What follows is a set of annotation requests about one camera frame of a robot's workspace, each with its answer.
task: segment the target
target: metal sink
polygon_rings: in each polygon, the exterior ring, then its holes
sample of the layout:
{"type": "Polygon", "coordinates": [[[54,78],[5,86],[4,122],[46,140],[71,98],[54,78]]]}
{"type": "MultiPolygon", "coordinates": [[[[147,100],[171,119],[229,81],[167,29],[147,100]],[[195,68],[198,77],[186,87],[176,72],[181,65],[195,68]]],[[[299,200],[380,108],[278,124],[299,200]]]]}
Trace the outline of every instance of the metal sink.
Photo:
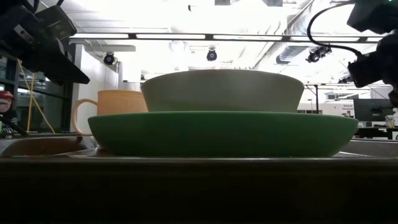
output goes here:
{"type": "Polygon", "coordinates": [[[92,137],[56,136],[0,140],[0,156],[51,156],[97,147],[92,137]]]}

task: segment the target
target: green plate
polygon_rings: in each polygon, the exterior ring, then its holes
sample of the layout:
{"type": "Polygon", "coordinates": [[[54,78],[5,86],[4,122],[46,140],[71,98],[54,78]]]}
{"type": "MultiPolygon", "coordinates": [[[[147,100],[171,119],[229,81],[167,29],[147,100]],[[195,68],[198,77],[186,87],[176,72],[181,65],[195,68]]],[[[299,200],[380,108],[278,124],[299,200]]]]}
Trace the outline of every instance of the green plate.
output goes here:
{"type": "Polygon", "coordinates": [[[273,112],[150,112],[88,119],[115,156],[327,157],[353,137],[358,121],[273,112]]]}

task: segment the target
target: camera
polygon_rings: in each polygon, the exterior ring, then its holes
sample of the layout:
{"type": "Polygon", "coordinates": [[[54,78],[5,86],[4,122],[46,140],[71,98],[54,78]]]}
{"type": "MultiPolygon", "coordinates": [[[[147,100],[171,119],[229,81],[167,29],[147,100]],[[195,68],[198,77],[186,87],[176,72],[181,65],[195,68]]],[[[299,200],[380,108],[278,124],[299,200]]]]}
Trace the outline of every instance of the camera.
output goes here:
{"type": "Polygon", "coordinates": [[[118,62],[118,58],[114,56],[114,52],[107,52],[104,57],[104,63],[107,65],[114,65],[118,62]]]}
{"type": "Polygon", "coordinates": [[[207,53],[207,61],[212,62],[217,60],[217,53],[215,49],[210,49],[209,52],[207,53]]]}

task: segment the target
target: mug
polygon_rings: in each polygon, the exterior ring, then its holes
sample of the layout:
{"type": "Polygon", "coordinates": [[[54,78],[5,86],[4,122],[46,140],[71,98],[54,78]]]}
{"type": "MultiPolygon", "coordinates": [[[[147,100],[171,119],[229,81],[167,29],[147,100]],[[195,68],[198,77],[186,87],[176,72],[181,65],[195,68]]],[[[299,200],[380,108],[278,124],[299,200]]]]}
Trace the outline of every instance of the mug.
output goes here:
{"type": "Polygon", "coordinates": [[[92,136],[83,133],[77,126],[77,109],[82,103],[92,103],[97,106],[97,115],[142,113],[148,112],[144,97],[139,91],[130,90],[102,90],[98,92],[98,101],[90,99],[77,100],[72,112],[72,125],[75,131],[82,136],[92,136]]]}

